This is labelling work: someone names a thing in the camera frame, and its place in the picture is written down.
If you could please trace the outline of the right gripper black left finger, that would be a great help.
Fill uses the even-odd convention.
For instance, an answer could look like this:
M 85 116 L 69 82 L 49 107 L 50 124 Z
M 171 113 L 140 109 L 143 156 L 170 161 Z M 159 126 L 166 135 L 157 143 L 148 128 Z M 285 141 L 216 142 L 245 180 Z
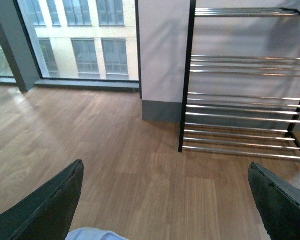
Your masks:
M 78 159 L 0 215 L 0 240 L 64 240 L 81 197 L 84 164 Z

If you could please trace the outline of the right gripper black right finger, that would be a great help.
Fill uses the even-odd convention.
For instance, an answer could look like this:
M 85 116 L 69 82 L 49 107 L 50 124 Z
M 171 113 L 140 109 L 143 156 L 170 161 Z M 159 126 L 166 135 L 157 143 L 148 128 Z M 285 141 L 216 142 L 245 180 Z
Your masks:
M 300 190 L 252 162 L 248 181 L 256 207 L 272 240 L 300 240 Z

